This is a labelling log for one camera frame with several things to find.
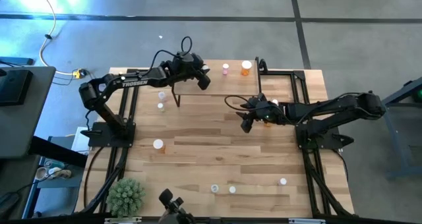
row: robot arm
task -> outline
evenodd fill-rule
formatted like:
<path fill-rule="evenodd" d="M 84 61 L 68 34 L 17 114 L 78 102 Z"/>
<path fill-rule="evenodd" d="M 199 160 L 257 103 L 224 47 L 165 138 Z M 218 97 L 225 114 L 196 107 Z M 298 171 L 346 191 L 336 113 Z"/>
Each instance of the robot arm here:
<path fill-rule="evenodd" d="M 210 83 L 210 79 L 206 75 L 209 70 L 199 55 L 179 52 L 173 61 L 162 62 L 160 66 L 152 68 L 146 73 L 138 71 L 118 75 L 107 74 L 102 78 L 83 83 L 80 85 L 79 94 L 85 108 L 97 110 L 107 102 L 114 91 L 121 88 L 135 86 L 161 88 L 196 78 L 198 86 L 205 90 Z M 100 90 L 101 85 L 105 85 L 102 91 Z"/>
<path fill-rule="evenodd" d="M 304 103 L 272 103 L 267 101 L 264 94 L 251 97 L 247 103 L 241 105 L 247 113 L 237 114 L 243 119 L 241 128 L 248 133 L 253 121 L 264 121 L 277 125 L 296 125 L 301 141 L 326 134 L 336 128 L 356 119 L 375 120 L 382 117 L 385 109 L 378 96 L 369 93 L 346 93 L 334 99 Z M 333 114 L 332 116 L 318 120 L 312 119 L 317 115 Z"/>

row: black cable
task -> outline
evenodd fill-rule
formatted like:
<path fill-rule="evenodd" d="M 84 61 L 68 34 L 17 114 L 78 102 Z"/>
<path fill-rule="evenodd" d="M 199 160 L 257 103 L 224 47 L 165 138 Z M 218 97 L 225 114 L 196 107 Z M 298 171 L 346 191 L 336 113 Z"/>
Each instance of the black cable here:
<path fill-rule="evenodd" d="M 91 172 L 92 164 L 94 163 L 94 161 L 97 158 L 97 156 L 100 153 L 100 151 L 103 150 L 103 148 L 104 147 L 101 147 L 100 149 L 98 149 L 98 151 L 96 151 L 96 153 L 92 157 L 92 160 L 90 162 L 90 165 L 88 166 L 88 169 L 86 170 L 85 184 L 84 184 L 84 208 L 86 208 L 86 186 L 88 185 L 88 177 L 89 177 L 90 172 Z"/>
<path fill-rule="evenodd" d="M 188 54 L 191 51 L 191 49 L 192 49 L 192 39 L 191 39 L 191 37 L 185 36 L 182 39 L 182 42 L 181 42 L 181 49 L 182 49 L 182 51 L 183 51 L 183 42 L 185 41 L 185 39 L 189 39 L 189 41 L 191 42 L 191 45 L 189 46 L 189 50 L 185 54 L 183 54 L 182 56 L 185 56 L 186 54 Z M 173 53 L 168 52 L 167 50 L 161 49 L 161 50 L 157 51 L 157 53 L 155 54 L 154 58 L 152 59 L 152 63 L 151 63 L 150 68 L 146 71 L 146 73 L 143 74 L 143 76 L 146 76 L 148 73 L 150 73 L 150 71 L 152 70 L 152 67 L 154 66 L 154 62 L 156 61 L 157 55 L 159 53 L 161 53 L 161 52 L 168 53 L 168 54 L 170 54 L 173 57 L 181 58 L 181 56 L 175 55 Z"/>
<path fill-rule="evenodd" d="M 65 166 L 64 166 L 64 168 L 62 168 L 62 169 L 60 169 L 60 170 L 58 170 L 58 171 L 55 171 L 54 173 L 52 173 L 52 174 L 50 174 L 50 175 L 48 175 L 48 176 L 46 176 L 45 178 L 43 178 L 42 180 L 39 180 L 39 181 L 35 181 L 35 182 L 31 182 L 31 183 L 29 183 L 29 184 L 26 184 L 26 185 L 24 185 L 24 186 L 22 186 L 22 187 L 20 187 L 20 188 L 18 188 L 16 191 L 13 191 L 13 192 L 8 192 L 8 193 L 6 193 L 6 194 L 10 194 L 10 193 L 16 193 L 16 194 L 18 194 L 19 193 L 19 191 L 21 191 L 21 190 L 23 190 L 24 188 L 26 188 L 26 187 L 28 187 L 28 186 L 32 186 L 32 185 L 34 185 L 34 184 L 38 184 L 39 182 L 43 182 L 43 181 L 46 181 L 50 176 L 52 176 L 52 175 L 54 175 L 54 174 L 56 174 L 57 172 L 59 172 L 59 171 L 62 171 L 62 170 L 64 170 L 64 169 L 66 169 L 68 166 L 69 166 L 70 164 L 66 164 Z"/>
<path fill-rule="evenodd" d="M 189 49 L 188 49 L 188 51 L 186 52 L 186 53 L 184 53 L 183 54 L 183 56 L 185 56 L 186 54 L 188 54 L 190 51 L 191 51 L 191 49 L 192 49 L 192 45 L 193 45 L 193 43 L 192 43 L 192 38 L 190 37 L 190 36 L 185 36 L 184 38 L 183 38 L 183 40 L 182 40 L 182 43 L 181 43 L 181 49 L 182 49 L 182 52 L 184 52 L 185 50 L 183 49 L 183 42 L 185 42 L 185 39 L 189 39 L 189 41 L 190 41 L 190 46 L 189 46 Z"/>
<path fill-rule="evenodd" d="M 337 150 L 332 149 L 332 151 L 342 159 L 343 165 L 344 165 L 344 171 L 346 172 L 346 180 L 347 182 L 349 182 L 349 171 L 347 170 L 346 161 L 344 160 L 343 156 L 339 152 L 337 152 Z"/>
<path fill-rule="evenodd" d="M 234 106 L 230 105 L 230 104 L 229 104 L 229 102 L 227 102 L 227 99 L 228 99 L 228 98 L 239 98 L 239 99 L 242 99 L 242 100 L 246 101 L 247 103 L 249 103 L 249 101 L 248 101 L 247 99 L 245 99 L 245 98 L 243 98 L 243 97 L 241 97 L 241 96 L 230 95 L 230 96 L 226 96 L 226 97 L 224 98 L 224 103 L 226 103 L 226 105 L 227 105 L 228 107 L 230 107 L 230 108 L 232 108 L 232 109 L 234 109 L 234 110 L 237 110 L 237 111 L 251 111 L 251 110 L 252 110 L 252 109 L 240 109 L 240 108 L 236 108 L 236 107 L 234 107 Z"/>
<path fill-rule="evenodd" d="M 88 73 L 88 75 L 90 76 L 91 80 L 93 80 L 94 78 L 96 78 L 93 72 L 90 72 L 90 71 L 88 71 L 86 69 L 85 69 L 85 71 Z"/>
<path fill-rule="evenodd" d="M 60 80 L 72 80 L 72 79 L 68 79 L 68 78 L 61 78 L 61 77 L 58 77 L 58 76 L 54 76 L 54 78 L 57 78 L 57 79 L 60 79 Z"/>
<path fill-rule="evenodd" d="M 54 76 L 54 78 L 57 78 L 57 79 L 61 79 L 61 80 L 69 80 L 69 82 L 68 82 L 67 84 L 57 83 L 57 82 L 52 82 L 52 84 L 55 84 L 55 85 L 58 85 L 58 86 L 68 86 L 68 85 L 70 85 L 70 84 L 71 84 L 71 82 L 73 81 L 73 78 L 75 77 L 75 76 L 73 76 L 73 73 L 74 73 L 74 72 L 76 72 L 77 70 L 79 70 L 79 69 L 74 69 L 74 70 L 72 70 L 71 79 L 59 78 L 59 77 Z"/>
<path fill-rule="evenodd" d="M 168 53 L 168 54 L 170 54 L 170 55 L 171 55 L 171 56 L 173 56 L 173 57 L 178 57 L 178 58 L 180 58 L 180 56 L 177 56 L 177 55 L 175 55 L 175 54 L 173 54 L 173 53 L 170 53 L 170 52 L 168 52 L 167 50 L 164 50 L 164 49 L 158 50 L 158 51 L 157 51 L 157 53 L 155 54 L 154 58 L 152 59 L 152 63 L 151 63 L 150 68 L 146 71 L 146 73 L 144 73 L 144 74 L 143 74 L 143 76 L 146 76 L 148 73 L 150 73 L 150 71 L 152 70 L 152 67 L 154 66 L 154 62 L 156 61 L 156 57 L 157 57 L 157 55 L 158 55 L 159 53 L 161 53 L 161 52 Z"/>
<path fill-rule="evenodd" d="M 88 118 L 88 115 L 92 112 L 92 110 L 89 110 L 88 112 L 86 112 L 85 114 L 85 119 L 86 119 L 86 127 L 88 128 L 88 131 L 91 130 L 90 125 L 88 124 L 90 122 L 90 119 Z"/>

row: wooden table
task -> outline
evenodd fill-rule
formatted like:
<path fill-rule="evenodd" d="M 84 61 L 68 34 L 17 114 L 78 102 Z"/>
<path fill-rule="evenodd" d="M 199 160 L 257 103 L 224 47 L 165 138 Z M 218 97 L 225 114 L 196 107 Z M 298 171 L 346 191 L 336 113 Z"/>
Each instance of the wooden table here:
<path fill-rule="evenodd" d="M 122 70 L 125 69 L 111 68 L 110 72 Z M 311 103 L 326 100 L 322 71 L 305 70 L 305 75 Z M 262 92 L 268 99 L 293 101 L 287 77 L 261 79 Z M 241 119 L 224 103 L 223 96 L 184 96 L 180 107 L 169 100 L 166 111 L 161 113 L 157 109 L 158 92 L 170 95 L 170 90 L 145 86 L 139 91 L 137 132 L 125 170 L 125 177 L 140 181 L 146 189 L 145 206 L 139 215 L 161 216 L 164 207 L 158 196 L 169 188 L 175 198 L 184 199 L 183 207 L 197 217 L 311 217 L 303 158 L 292 126 L 254 123 L 252 131 L 245 134 Z M 122 90 L 118 90 L 107 103 L 115 113 L 121 96 Z M 242 103 L 237 98 L 229 102 Z M 157 138 L 166 145 L 164 154 L 152 147 Z M 86 167 L 95 151 L 90 152 Z M 103 149 L 92 166 L 88 201 L 104 183 L 109 153 L 110 149 Z M 321 160 L 327 186 L 353 213 L 342 160 L 330 150 L 321 150 Z M 278 186 L 280 178 L 286 178 L 287 185 Z M 76 211 L 83 207 L 83 183 L 84 180 Z M 220 187 L 217 194 L 211 192 L 212 184 Z M 236 187 L 235 194 L 229 194 L 230 186 Z M 315 191 L 322 210 L 319 189 Z"/>

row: gray floor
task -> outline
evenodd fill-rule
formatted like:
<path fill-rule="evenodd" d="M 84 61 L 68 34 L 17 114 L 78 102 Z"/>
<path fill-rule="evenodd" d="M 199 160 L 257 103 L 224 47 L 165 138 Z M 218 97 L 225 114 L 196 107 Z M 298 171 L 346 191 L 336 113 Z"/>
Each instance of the gray floor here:
<path fill-rule="evenodd" d="M 293 17 L 291 0 L 51 1 L 58 13 L 73 14 Z M 422 0 L 298 2 L 302 17 L 422 18 Z M 44 0 L 0 0 L 0 13 L 49 13 L 49 9 Z M 0 19 L 1 54 L 37 59 L 51 24 L 49 20 Z M 323 70 L 331 98 L 368 90 L 384 98 L 422 76 L 422 24 L 303 24 L 303 29 L 311 66 Z M 157 50 L 179 49 L 185 35 L 192 37 L 193 51 L 206 59 L 259 56 L 271 68 L 303 68 L 295 23 L 290 22 L 59 21 L 56 34 L 45 51 L 46 61 L 59 70 L 84 67 L 96 76 L 110 67 L 148 66 Z M 77 92 L 80 82 L 51 88 L 38 136 L 71 134 L 85 124 Z M 340 131 L 355 138 L 344 157 L 356 214 L 421 222 L 422 178 L 385 178 L 385 172 L 397 169 L 398 164 L 384 121 L 355 121 Z"/>

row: black metal frame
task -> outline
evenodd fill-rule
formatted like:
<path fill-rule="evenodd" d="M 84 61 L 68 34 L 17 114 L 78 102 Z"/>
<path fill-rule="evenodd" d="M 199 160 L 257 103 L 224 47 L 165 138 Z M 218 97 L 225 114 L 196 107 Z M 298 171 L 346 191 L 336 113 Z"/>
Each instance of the black metal frame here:
<path fill-rule="evenodd" d="M 293 92 L 293 101 L 295 103 L 299 103 L 299 92 L 297 91 L 297 79 L 300 80 L 301 83 L 301 90 L 302 90 L 302 94 L 303 94 L 303 102 L 306 104 L 309 104 L 309 95 L 308 95 L 308 89 L 307 89 L 307 85 L 306 85 L 306 78 L 305 78 L 305 71 L 303 70 L 277 70 L 277 71 L 269 71 L 265 61 L 261 60 L 259 61 L 259 58 L 256 57 L 255 58 L 256 64 L 258 65 L 258 82 L 260 84 L 260 77 L 261 76 L 288 76 L 290 78 L 290 82 L 291 82 L 291 90 Z M 303 160 L 305 161 L 306 159 L 309 158 L 309 153 L 308 149 L 301 149 L 302 150 L 302 155 L 303 155 Z M 317 174 L 320 176 L 321 181 L 325 184 L 325 180 L 324 180 L 324 172 L 322 170 L 322 163 L 321 163 L 321 157 L 320 157 L 320 153 L 319 153 L 319 149 L 313 149 L 311 151 L 314 154 L 314 159 L 315 159 L 315 167 L 316 167 L 316 172 Z M 314 188 L 314 184 L 313 184 L 313 179 L 311 176 L 311 171 L 310 169 L 305 165 L 305 175 L 306 175 L 306 179 L 307 179 L 307 186 L 308 186 L 308 192 L 309 192 L 309 201 L 311 203 L 311 210 L 312 210 L 312 214 L 316 214 L 319 213 L 318 211 L 318 206 L 317 206 L 317 198 L 315 196 L 315 188 Z M 322 204 L 324 207 L 324 213 L 326 214 L 331 214 L 331 209 L 330 209 L 330 205 L 328 203 L 328 199 L 326 197 L 326 195 L 324 194 L 324 192 L 321 190 L 321 195 L 322 195 Z"/>
<path fill-rule="evenodd" d="M 147 70 L 128 69 L 127 73 L 132 73 L 132 72 L 136 72 L 136 71 L 145 72 Z M 130 109 L 129 109 L 129 118 L 128 118 L 128 121 L 127 121 L 128 124 L 134 123 L 136 103 L 138 101 L 138 93 L 139 93 L 139 87 L 133 88 L 131 106 L 130 106 Z M 126 109 L 128 96 L 129 96 L 129 88 L 124 88 L 123 94 L 122 94 L 122 97 L 121 97 L 120 108 L 119 108 L 119 116 L 121 116 L 122 118 L 125 116 L 125 109 Z M 105 174 L 105 180 L 108 180 L 108 178 L 110 178 L 111 174 L 115 171 L 115 160 L 116 160 L 116 155 L 117 155 L 117 149 L 118 149 L 117 147 L 111 148 L 109 162 L 108 162 L 108 165 L 107 165 L 107 173 Z M 124 177 L 125 167 L 126 167 L 126 157 L 125 157 L 125 161 L 124 161 L 124 164 L 123 164 L 123 168 L 119 172 L 119 176 L 117 178 L 118 180 L 120 180 Z M 106 212 L 106 208 L 107 208 L 106 199 L 107 199 L 107 194 L 102 198 L 102 201 L 101 201 L 101 204 L 100 204 L 100 211 L 99 211 L 100 213 Z"/>

